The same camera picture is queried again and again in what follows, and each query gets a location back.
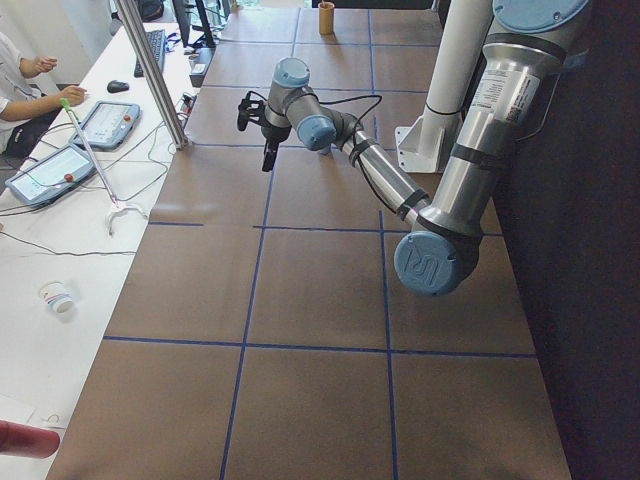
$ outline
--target brown cylinder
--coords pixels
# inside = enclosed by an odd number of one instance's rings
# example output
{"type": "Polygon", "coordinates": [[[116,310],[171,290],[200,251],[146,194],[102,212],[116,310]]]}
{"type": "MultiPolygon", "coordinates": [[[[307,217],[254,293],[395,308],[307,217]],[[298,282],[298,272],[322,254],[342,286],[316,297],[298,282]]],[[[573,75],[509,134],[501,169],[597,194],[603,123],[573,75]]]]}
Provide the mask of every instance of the brown cylinder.
{"type": "Polygon", "coordinates": [[[47,458],[60,446],[60,436],[51,430],[0,420],[0,454],[47,458]]]}
{"type": "Polygon", "coordinates": [[[336,6],[332,2],[318,3],[318,16],[320,18],[320,35],[333,33],[333,12],[336,6]]]}

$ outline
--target black pants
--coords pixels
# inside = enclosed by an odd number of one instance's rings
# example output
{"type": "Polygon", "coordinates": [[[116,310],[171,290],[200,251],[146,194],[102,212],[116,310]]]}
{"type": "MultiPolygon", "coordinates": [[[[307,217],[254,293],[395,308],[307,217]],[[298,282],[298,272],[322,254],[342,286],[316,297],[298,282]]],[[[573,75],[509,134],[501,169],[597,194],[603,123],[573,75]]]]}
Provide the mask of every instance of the black pants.
{"type": "Polygon", "coordinates": [[[51,123],[56,119],[60,110],[58,108],[53,112],[32,118],[14,128],[4,153],[12,157],[24,158],[28,156],[40,140],[40,136],[49,129],[51,123]]]}

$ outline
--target tablet device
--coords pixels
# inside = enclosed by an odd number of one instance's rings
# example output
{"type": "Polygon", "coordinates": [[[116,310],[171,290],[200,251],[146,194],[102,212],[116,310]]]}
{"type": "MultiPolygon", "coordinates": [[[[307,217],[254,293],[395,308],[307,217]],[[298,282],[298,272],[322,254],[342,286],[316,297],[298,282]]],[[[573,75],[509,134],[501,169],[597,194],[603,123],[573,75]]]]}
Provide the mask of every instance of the tablet device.
{"type": "Polygon", "coordinates": [[[20,171],[5,182],[26,205],[41,205],[57,200],[73,190],[96,169],[89,156],[75,145],[60,150],[20,171]]]}
{"type": "MultiPolygon", "coordinates": [[[[80,122],[91,148],[96,150],[115,150],[127,138],[140,117],[140,106],[135,103],[99,101],[80,122]]],[[[78,134],[71,143],[84,148],[78,134]]]]}

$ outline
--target black mouse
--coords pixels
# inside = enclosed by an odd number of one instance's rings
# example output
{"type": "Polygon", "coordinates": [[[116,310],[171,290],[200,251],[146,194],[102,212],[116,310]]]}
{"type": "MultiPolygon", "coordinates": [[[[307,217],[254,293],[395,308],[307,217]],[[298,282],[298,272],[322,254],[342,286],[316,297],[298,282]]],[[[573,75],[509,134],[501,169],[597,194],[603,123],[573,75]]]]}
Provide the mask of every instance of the black mouse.
{"type": "Polygon", "coordinates": [[[109,93],[124,92],[126,90],[129,90],[129,84],[120,80],[111,80],[107,85],[107,92],[109,93]]]}

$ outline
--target person's hand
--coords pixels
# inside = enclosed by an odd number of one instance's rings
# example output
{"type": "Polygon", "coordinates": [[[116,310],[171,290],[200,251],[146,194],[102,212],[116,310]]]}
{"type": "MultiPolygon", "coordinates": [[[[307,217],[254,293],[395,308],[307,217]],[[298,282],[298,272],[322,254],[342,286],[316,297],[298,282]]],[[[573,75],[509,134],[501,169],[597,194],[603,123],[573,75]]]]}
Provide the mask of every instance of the person's hand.
{"type": "Polygon", "coordinates": [[[38,73],[47,73],[58,66],[56,57],[36,57],[33,59],[33,66],[38,73]]]}
{"type": "Polygon", "coordinates": [[[84,102],[84,94],[87,91],[82,88],[82,87],[78,87],[76,85],[69,85],[68,87],[65,87],[59,94],[59,98],[66,98],[67,100],[69,100],[69,103],[71,104],[72,107],[75,107],[76,105],[80,105],[82,102],[84,102]]]}

